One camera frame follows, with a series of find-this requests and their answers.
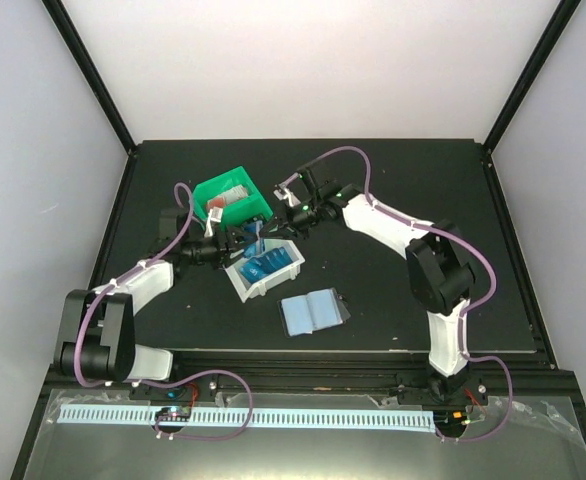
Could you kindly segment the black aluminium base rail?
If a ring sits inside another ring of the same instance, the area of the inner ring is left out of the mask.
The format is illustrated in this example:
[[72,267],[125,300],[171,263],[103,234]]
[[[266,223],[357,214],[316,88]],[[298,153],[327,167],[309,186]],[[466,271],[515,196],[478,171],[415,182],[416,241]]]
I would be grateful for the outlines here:
[[[539,354],[500,354],[507,365],[516,396],[566,396],[580,399],[576,375],[562,370]],[[370,392],[399,387],[424,389],[432,374],[425,353],[223,353],[177,352],[168,382],[203,372],[200,396],[208,384],[237,389],[239,382],[224,377],[223,370],[242,378],[257,392]]]

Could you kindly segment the right circuit board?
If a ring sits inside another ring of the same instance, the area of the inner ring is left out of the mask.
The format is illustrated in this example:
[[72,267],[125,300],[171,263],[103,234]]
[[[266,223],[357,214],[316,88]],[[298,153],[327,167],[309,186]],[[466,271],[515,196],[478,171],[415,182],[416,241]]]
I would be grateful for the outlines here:
[[468,426],[473,423],[482,422],[486,419],[486,414],[481,411],[437,411],[433,413],[434,422],[439,426]]

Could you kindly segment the clear sleeve card holder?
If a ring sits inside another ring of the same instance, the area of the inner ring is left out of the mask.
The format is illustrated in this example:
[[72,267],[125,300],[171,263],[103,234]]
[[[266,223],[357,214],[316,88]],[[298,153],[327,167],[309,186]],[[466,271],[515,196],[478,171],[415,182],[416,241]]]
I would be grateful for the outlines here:
[[284,298],[278,308],[288,338],[341,326],[351,318],[344,298],[334,288]]

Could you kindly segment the red and white cards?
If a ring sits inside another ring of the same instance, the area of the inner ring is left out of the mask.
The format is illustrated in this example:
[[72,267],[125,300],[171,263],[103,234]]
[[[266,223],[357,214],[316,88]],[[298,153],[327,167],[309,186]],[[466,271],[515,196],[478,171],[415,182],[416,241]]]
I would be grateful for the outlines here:
[[249,191],[244,185],[236,185],[209,199],[206,203],[206,207],[208,210],[210,210],[212,207],[220,207],[224,209],[229,205],[247,198],[248,196]]

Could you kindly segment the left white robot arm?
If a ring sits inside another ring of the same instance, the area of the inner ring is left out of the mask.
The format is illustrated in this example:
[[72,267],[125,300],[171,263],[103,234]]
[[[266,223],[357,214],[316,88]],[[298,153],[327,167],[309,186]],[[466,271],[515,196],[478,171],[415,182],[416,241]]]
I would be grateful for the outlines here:
[[171,351],[138,343],[135,316],[172,289],[188,267],[229,266],[256,240],[256,234],[238,227],[216,227],[210,236],[182,232],[173,240],[158,240],[151,257],[106,284],[71,291],[63,305],[55,370],[85,387],[152,381],[164,398],[180,397],[188,384],[186,372],[173,365]]

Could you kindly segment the blue credit card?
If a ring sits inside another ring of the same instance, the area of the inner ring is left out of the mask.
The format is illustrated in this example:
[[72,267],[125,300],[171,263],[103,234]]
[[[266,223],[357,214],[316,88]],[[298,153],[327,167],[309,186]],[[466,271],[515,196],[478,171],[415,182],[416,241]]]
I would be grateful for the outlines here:
[[252,258],[262,255],[265,251],[265,240],[261,237],[261,231],[264,222],[262,220],[255,220],[254,222],[244,225],[244,231],[254,236],[255,240],[244,248],[243,257]]

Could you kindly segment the blue cards in bin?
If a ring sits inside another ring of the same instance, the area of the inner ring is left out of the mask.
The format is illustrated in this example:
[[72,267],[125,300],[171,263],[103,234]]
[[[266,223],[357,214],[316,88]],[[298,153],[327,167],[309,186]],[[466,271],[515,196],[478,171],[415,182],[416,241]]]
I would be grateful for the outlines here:
[[250,284],[254,284],[292,263],[293,260],[288,252],[283,247],[279,247],[250,258],[239,271]]

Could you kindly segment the left circuit board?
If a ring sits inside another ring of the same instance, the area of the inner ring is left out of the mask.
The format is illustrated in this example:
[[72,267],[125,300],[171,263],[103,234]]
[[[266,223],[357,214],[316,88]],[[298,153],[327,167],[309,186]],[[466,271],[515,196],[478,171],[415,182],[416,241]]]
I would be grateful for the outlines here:
[[155,422],[187,422],[191,416],[190,407],[166,406],[155,414]]

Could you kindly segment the circuit board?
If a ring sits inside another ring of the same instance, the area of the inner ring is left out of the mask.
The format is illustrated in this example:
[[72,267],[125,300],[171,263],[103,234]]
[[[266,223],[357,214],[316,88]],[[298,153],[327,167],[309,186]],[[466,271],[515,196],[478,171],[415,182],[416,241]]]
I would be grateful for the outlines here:
[[166,406],[155,414],[155,422],[187,422],[191,416],[190,407]]
[[433,413],[434,422],[439,426],[468,426],[473,423],[482,422],[486,419],[486,414],[481,411],[437,411]]

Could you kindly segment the black frame post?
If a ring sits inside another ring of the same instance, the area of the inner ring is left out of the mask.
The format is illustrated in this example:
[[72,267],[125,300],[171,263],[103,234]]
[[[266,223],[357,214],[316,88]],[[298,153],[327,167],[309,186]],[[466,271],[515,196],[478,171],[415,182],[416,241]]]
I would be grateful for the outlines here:
[[581,0],[561,0],[557,4],[483,142],[488,154],[496,150],[580,4]]
[[53,24],[64,41],[68,51],[72,55],[76,65],[81,71],[87,85],[97,100],[124,151],[128,155],[134,153],[136,150],[136,143],[133,140],[122,115],[120,114],[64,3],[60,0],[42,0],[42,4],[53,21]]

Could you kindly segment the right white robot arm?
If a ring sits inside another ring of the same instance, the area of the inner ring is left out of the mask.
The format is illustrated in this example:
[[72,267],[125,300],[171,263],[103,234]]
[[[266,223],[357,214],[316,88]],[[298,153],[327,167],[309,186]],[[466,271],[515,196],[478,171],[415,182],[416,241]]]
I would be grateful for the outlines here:
[[301,201],[284,185],[276,186],[274,195],[283,203],[273,220],[278,236],[286,231],[306,234],[322,221],[337,220],[406,261],[410,290],[428,317],[429,364],[436,371],[427,379],[429,394],[440,403],[458,397],[464,390],[460,373],[468,363],[463,309],[470,305],[476,276],[470,254],[446,237],[456,232],[455,226],[441,222],[434,226],[441,232],[432,233],[415,219],[400,221],[398,211],[367,200],[362,189],[353,184],[322,199]]

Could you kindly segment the left black frame post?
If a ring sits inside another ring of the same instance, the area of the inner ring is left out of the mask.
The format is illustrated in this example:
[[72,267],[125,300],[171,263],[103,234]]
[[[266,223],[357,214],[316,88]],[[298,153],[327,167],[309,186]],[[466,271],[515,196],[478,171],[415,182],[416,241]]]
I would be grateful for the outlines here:
[[81,71],[87,85],[97,100],[124,151],[128,155],[134,153],[136,150],[136,143],[133,140],[122,115],[120,114],[64,3],[60,0],[42,0],[42,4],[53,21],[53,24],[64,41],[68,51],[72,55],[76,65]]

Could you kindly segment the right black frame post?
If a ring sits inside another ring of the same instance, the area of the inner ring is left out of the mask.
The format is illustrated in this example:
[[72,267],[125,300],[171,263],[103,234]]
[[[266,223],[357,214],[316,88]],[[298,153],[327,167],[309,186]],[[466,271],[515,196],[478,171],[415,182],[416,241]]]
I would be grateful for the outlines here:
[[483,142],[488,154],[496,150],[580,4],[581,0],[561,0],[557,4]]

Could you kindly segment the green double compartment bin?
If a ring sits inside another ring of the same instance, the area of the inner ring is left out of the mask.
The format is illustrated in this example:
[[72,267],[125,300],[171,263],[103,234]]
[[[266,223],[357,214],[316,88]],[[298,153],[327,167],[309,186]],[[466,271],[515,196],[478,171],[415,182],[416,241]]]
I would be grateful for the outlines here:
[[269,220],[273,211],[247,171],[239,166],[195,187],[194,211],[203,221],[213,207],[222,209],[222,226],[240,226],[260,217]]

